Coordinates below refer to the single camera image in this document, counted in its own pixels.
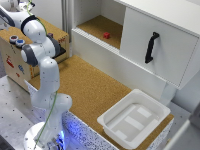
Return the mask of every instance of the empty plastic tray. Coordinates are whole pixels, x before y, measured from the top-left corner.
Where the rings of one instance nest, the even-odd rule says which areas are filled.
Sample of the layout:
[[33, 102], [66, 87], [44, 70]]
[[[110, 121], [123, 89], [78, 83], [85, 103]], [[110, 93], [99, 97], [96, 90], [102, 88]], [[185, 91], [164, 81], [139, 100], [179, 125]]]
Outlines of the empty plastic tray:
[[133, 90], [97, 120], [125, 149], [136, 149], [169, 115], [170, 109], [140, 90]]

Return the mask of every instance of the white cabinet door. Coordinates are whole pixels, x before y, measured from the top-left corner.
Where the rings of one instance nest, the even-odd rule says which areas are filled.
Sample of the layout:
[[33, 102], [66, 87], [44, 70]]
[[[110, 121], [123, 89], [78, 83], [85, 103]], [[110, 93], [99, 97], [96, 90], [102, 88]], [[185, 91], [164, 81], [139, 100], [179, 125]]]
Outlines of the white cabinet door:
[[[146, 64], [145, 56], [153, 32], [160, 37], [154, 41], [153, 61]], [[191, 34], [127, 8], [120, 54], [179, 86], [197, 41], [198, 38]]]

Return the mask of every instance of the cabinet door handle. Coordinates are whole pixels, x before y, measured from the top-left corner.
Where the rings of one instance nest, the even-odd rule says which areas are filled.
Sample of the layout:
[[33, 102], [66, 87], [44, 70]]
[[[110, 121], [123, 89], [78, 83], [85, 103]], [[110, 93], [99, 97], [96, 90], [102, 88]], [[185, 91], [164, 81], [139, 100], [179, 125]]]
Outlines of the cabinet door handle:
[[153, 32], [153, 36], [151, 37], [150, 41], [149, 41], [149, 45], [148, 45], [148, 49], [147, 49], [147, 54], [145, 57], [145, 63], [148, 64], [153, 60], [153, 57], [151, 57], [151, 53], [153, 50], [153, 46], [154, 46], [154, 40], [157, 39], [160, 35], [156, 32]]

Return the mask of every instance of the cable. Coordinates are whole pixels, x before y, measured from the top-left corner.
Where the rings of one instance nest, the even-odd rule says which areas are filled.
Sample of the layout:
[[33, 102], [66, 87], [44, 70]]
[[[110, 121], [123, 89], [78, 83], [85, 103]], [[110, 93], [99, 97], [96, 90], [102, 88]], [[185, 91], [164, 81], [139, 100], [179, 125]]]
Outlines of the cable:
[[[27, 12], [28, 12], [28, 14], [31, 16], [31, 13], [30, 13], [30, 11], [29, 11], [29, 5], [32, 3], [32, 0], [29, 0], [29, 3], [28, 3], [28, 5], [27, 5]], [[39, 23], [41, 23], [41, 25], [44, 27], [44, 30], [45, 30], [45, 32], [46, 32], [46, 35], [47, 35], [47, 30], [46, 30], [46, 28], [45, 28], [45, 26], [44, 26], [44, 24], [39, 20], [39, 19], [37, 19], [37, 21], [39, 22]]]
[[53, 108], [54, 108], [55, 103], [56, 103], [57, 92], [58, 92], [58, 91], [56, 91], [56, 95], [55, 95], [55, 97], [54, 97], [54, 101], [53, 101], [53, 106], [52, 106], [52, 108], [51, 108], [51, 111], [50, 111], [50, 113], [49, 113], [49, 116], [48, 116], [48, 118], [47, 118], [47, 120], [46, 120], [46, 122], [45, 122], [45, 124], [44, 124], [44, 127], [42, 128], [42, 131], [41, 131], [41, 133], [40, 133], [40, 135], [39, 135], [39, 137], [38, 137], [38, 139], [37, 139], [37, 142], [35, 143], [35, 147], [34, 147], [34, 149], [36, 148], [36, 146], [37, 146], [37, 144], [38, 144], [38, 142], [39, 142], [39, 139], [40, 139], [40, 137], [41, 137], [41, 135], [42, 135], [42, 133], [43, 133], [43, 131], [44, 131], [44, 128], [46, 127], [47, 122], [49, 121], [49, 118], [50, 118], [50, 116], [51, 116], [51, 113], [52, 113]]

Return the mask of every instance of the white robotic arm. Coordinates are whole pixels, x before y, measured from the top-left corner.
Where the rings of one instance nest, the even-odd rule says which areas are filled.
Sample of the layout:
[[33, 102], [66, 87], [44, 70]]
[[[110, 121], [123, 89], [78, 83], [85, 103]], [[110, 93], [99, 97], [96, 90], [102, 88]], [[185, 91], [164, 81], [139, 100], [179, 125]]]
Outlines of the white robotic arm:
[[15, 7], [18, 3], [18, 0], [0, 0], [0, 24], [7, 23], [21, 29], [24, 35], [33, 41], [33, 44], [22, 47], [21, 55], [26, 63], [33, 67], [38, 65], [40, 69], [41, 86], [31, 98], [32, 105], [46, 109], [46, 119], [49, 118], [48, 114], [53, 110], [43, 132], [41, 129], [35, 137], [35, 140], [38, 140], [42, 132], [37, 148], [38, 150], [49, 150], [48, 143], [52, 140], [55, 141], [57, 135], [63, 130], [62, 113], [70, 109], [72, 99], [69, 95], [58, 94], [52, 109], [55, 92], [60, 87], [58, 64], [52, 57], [60, 53], [60, 45], [56, 40], [46, 35], [43, 25], [34, 15], [30, 16], [27, 12], [8, 12], [12, 6]]

